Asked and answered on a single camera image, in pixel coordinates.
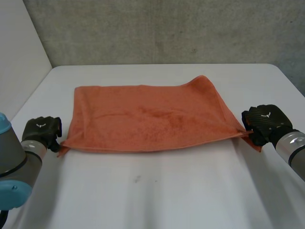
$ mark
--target cable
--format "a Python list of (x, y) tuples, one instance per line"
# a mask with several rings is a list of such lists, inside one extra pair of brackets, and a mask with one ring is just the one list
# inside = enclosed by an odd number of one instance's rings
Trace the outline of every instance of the cable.
[(8, 218), (8, 215), (9, 215), (9, 211), (1, 211), (0, 212), (0, 229), (3, 228), (3, 226), (6, 222), (6, 219)]

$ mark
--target white table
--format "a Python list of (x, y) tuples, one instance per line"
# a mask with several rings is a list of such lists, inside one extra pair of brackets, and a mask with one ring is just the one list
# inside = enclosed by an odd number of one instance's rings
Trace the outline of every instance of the white table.
[[(81, 85), (180, 85), (204, 74), (239, 121), (278, 105), (305, 132), (305, 98), (268, 64), (62, 66), (53, 69), (12, 124), (59, 116), (63, 140)], [(303, 229), (305, 183), (271, 144), (255, 152), (240, 139), (155, 154), (48, 152), (31, 199), (10, 211), (22, 229)]]

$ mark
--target orange towel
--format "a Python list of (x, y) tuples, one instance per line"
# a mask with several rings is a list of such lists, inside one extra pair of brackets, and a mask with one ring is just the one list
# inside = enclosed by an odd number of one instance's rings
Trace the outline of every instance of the orange towel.
[(205, 76), (181, 86), (84, 86), (75, 89), (73, 119), (59, 155), (70, 148), (96, 153), (178, 149), (249, 133)]

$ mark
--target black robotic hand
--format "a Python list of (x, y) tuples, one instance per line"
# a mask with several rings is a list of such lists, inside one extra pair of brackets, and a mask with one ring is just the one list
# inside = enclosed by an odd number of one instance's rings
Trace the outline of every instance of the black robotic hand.
[(249, 111), (242, 113), (242, 120), (246, 130), (253, 130), (249, 138), (256, 146), (263, 146), (277, 141), (292, 131), (292, 123), (287, 116), (275, 105), (260, 105), (250, 107)]
[(39, 117), (31, 119), (27, 122), (22, 141), (34, 140), (41, 142), (44, 146), (53, 152), (60, 150), (57, 143), (57, 137), (61, 137), (61, 119), (53, 117)]

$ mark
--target robotic arm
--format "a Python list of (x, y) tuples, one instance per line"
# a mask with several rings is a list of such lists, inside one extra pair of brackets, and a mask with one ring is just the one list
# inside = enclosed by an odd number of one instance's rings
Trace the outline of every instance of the robotic arm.
[(242, 113), (249, 138), (256, 146), (271, 142), (282, 159), (305, 181), (305, 134), (293, 129), (287, 116), (275, 105), (251, 107)]
[(27, 122), (20, 143), (6, 116), (0, 113), (0, 229), (8, 211), (22, 206), (31, 195), (50, 149), (58, 152), (60, 118), (39, 117)]

